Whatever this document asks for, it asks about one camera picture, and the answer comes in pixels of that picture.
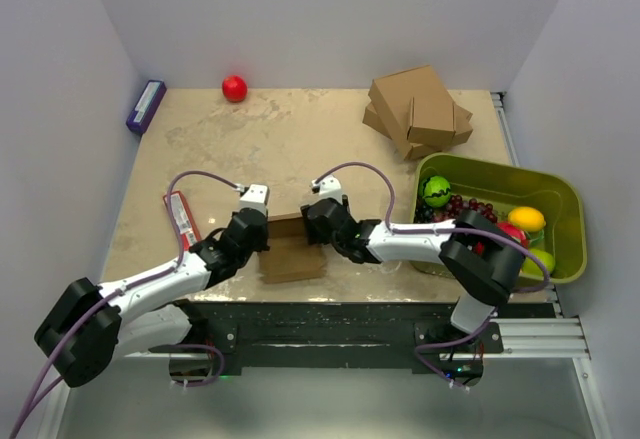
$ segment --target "red apple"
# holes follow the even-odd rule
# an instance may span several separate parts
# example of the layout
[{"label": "red apple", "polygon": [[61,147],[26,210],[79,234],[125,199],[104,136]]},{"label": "red apple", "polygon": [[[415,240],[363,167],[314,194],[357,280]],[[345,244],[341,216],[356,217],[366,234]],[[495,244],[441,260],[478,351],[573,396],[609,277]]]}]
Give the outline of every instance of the red apple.
[{"label": "red apple", "polygon": [[240,76],[229,76],[222,81],[222,94],[229,102],[241,102],[247,97],[247,83]]},{"label": "red apple", "polygon": [[496,224],[496,226],[498,226],[504,232],[506,232],[511,237],[513,237],[516,241],[518,241],[524,247],[529,247],[529,238],[527,237],[527,235],[522,229],[517,228],[516,226],[508,222],[499,222]]}]

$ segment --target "green tub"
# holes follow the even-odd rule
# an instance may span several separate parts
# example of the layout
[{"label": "green tub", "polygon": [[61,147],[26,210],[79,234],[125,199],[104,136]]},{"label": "green tub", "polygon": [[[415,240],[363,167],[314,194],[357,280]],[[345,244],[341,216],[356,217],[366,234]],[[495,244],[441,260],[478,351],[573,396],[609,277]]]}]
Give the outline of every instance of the green tub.
[{"label": "green tub", "polygon": [[[451,183],[453,194],[465,199],[476,197],[490,202],[498,220],[506,221],[507,214],[517,206],[535,207],[545,217],[544,239],[535,247],[543,249],[556,259],[551,275],[554,284],[575,281],[587,265],[587,245],[584,233],[582,201],[571,185],[563,179],[542,172],[492,162],[454,156],[432,154],[418,165],[415,194],[411,206],[410,222],[416,209],[420,180],[440,175]],[[419,271],[452,277],[440,264],[412,262]],[[530,286],[542,280],[541,276],[522,273],[519,286]]]}]

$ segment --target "cardboard box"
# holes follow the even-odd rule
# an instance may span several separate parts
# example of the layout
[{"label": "cardboard box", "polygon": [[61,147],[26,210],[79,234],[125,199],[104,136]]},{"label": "cardboard box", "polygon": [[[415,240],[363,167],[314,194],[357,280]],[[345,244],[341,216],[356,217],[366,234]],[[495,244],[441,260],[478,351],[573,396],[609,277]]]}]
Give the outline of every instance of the cardboard box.
[{"label": "cardboard box", "polygon": [[446,147],[455,134],[453,101],[433,101],[414,96],[409,107],[409,142]]},{"label": "cardboard box", "polygon": [[[369,103],[369,105],[365,108],[362,123],[366,124],[374,131],[379,132],[383,136],[391,139],[391,136],[389,136],[389,133],[387,132],[387,129],[384,123],[382,122],[382,119],[380,119],[380,116],[378,116],[378,113],[373,107],[373,104]],[[420,159],[422,157],[428,156],[429,154],[433,154],[434,152],[440,152],[440,150],[441,149],[427,146],[424,144],[410,144],[409,152],[407,156],[404,157],[404,159],[406,160]]]},{"label": "cardboard box", "polygon": [[473,127],[471,127],[472,114],[466,109],[460,107],[455,102],[453,103],[453,116],[455,121],[455,129],[456,133],[451,140],[452,146],[459,146],[460,144],[464,144],[469,140],[471,133],[473,132]]},{"label": "cardboard box", "polygon": [[270,250],[258,254],[259,270],[266,284],[322,277],[327,258],[322,247],[310,246],[302,214],[269,218]]},{"label": "cardboard box", "polygon": [[369,97],[405,158],[412,142],[439,149],[449,147],[456,136],[456,125],[463,130],[456,143],[462,143],[463,137],[468,139],[470,135],[470,126],[464,123],[465,120],[468,123],[468,117],[462,117],[470,113],[454,103],[431,66],[374,79]]}]

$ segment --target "table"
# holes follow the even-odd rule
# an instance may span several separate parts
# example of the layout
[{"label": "table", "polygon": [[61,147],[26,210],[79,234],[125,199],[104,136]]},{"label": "table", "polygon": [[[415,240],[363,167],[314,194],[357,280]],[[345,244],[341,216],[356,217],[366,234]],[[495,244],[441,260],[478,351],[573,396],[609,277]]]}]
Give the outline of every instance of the table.
[{"label": "table", "polygon": [[[488,91],[450,91],[473,113],[469,142],[451,152],[508,163],[502,131]],[[378,166],[398,200],[392,219],[406,222],[417,161],[405,162],[391,141],[362,124],[366,90],[257,89],[229,104],[213,89],[169,89],[143,136],[109,251],[103,281],[139,273],[176,255],[162,196],[171,179],[188,169],[220,174],[271,189],[269,213],[295,212],[312,200],[309,184],[346,161]],[[356,218],[382,218],[389,196],[384,183],[364,169],[337,173]],[[181,190],[203,235],[224,226],[238,196],[210,179],[185,178]],[[427,301],[455,302],[461,286],[426,275],[409,263],[356,265],[327,248],[320,279],[263,284],[253,257],[236,277],[201,293],[195,301]],[[544,302],[536,293],[514,300]]]}]

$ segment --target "white wall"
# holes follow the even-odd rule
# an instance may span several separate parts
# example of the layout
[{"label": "white wall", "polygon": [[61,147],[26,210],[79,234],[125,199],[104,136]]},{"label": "white wall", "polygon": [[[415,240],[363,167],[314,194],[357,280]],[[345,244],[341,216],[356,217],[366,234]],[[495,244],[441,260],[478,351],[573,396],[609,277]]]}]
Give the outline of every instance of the white wall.
[{"label": "white wall", "polygon": [[0,0],[0,23],[6,437],[44,363],[33,333],[70,281],[101,270],[137,149],[123,122],[142,83],[100,0]]},{"label": "white wall", "polygon": [[580,313],[616,438],[638,436],[640,0],[560,0],[507,93],[524,166],[581,192],[588,270],[561,290]]},{"label": "white wall", "polygon": [[136,67],[173,87],[369,87],[422,63],[505,90],[557,0],[102,0]]}]

